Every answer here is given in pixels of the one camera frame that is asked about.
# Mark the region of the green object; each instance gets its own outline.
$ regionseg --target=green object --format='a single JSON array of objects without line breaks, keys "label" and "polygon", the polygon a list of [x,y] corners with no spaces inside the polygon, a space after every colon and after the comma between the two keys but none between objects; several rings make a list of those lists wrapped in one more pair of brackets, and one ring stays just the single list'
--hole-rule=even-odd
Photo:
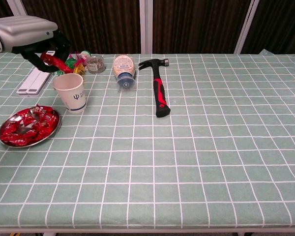
[{"label": "green object", "polygon": [[[64,64],[66,64],[70,69],[73,69],[73,68],[74,68],[74,64],[75,64],[76,62],[77,62],[76,59],[74,59],[74,58],[69,58],[68,60],[65,61]],[[63,75],[63,74],[64,74],[64,73],[63,73],[62,70],[57,71],[57,75],[58,75],[58,76],[59,76],[59,75]]]}]

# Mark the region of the plastic bottle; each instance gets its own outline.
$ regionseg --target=plastic bottle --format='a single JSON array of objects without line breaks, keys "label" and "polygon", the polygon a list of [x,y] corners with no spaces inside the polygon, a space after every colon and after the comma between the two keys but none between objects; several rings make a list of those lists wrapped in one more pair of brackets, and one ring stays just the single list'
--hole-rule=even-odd
[{"label": "plastic bottle", "polygon": [[116,57],[113,63],[113,71],[117,79],[119,90],[128,90],[135,87],[135,66],[131,57],[127,55]]}]

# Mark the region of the hammer head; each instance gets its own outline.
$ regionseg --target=hammer head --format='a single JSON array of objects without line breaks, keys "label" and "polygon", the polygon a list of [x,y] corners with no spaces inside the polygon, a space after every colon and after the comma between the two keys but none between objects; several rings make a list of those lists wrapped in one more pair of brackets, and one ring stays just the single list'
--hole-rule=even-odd
[{"label": "hammer head", "polygon": [[168,58],[165,59],[151,59],[151,60],[145,60],[141,63],[139,63],[139,70],[142,70],[144,68],[147,68],[151,66],[152,68],[154,67],[159,67],[159,66],[169,66],[169,60]]}]

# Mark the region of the small jar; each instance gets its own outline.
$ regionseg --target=small jar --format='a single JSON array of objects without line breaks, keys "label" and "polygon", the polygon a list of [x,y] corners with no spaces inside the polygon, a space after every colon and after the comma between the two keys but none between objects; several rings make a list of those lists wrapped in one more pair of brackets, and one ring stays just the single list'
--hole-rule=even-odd
[{"label": "small jar", "polygon": [[99,55],[88,57],[87,68],[88,71],[92,74],[103,72],[106,68],[103,57]]}]

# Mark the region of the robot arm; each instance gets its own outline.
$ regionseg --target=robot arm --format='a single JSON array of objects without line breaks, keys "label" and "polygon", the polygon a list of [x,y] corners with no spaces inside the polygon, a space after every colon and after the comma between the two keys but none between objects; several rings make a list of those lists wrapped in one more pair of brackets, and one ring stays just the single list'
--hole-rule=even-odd
[{"label": "robot arm", "polygon": [[54,56],[66,61],[70,42],[58,30],[56,23],[33,16],[0,18],[0,53],[21,54],[43,72],[59,69],[46,65],[36,53],[55,50]]}]

